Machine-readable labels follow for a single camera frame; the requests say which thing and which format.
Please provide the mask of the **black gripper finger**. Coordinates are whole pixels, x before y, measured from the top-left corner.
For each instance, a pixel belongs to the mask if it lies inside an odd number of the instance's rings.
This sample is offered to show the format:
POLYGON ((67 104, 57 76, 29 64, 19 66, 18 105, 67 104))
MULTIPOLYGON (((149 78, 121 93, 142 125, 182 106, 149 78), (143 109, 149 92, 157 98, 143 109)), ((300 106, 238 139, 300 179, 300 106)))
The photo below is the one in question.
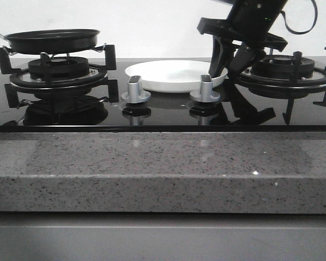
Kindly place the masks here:
POLYGON ((263 47, 241 45, 228 66, 228 78, 237 78, 245 69, 263 59, 265 55, 263 47))
POLYGON ((213 50, 209 75, 219 77, 223 69, 230 63, 234 56, 235 47, 232 40, 213 37, 213 50))

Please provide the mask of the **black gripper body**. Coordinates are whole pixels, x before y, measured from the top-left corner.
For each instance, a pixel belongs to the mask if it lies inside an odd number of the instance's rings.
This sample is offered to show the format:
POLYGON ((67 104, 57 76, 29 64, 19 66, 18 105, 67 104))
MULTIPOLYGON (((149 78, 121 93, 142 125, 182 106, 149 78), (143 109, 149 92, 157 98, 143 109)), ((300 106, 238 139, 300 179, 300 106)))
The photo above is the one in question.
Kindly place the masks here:
POLYGON ((287 1, 233 1, 228 17, 202 17, 197 26, 201 34, 222 40, 244 42, 249 47, 268 47, 283 51, 287 41, 269 33, 287 1))

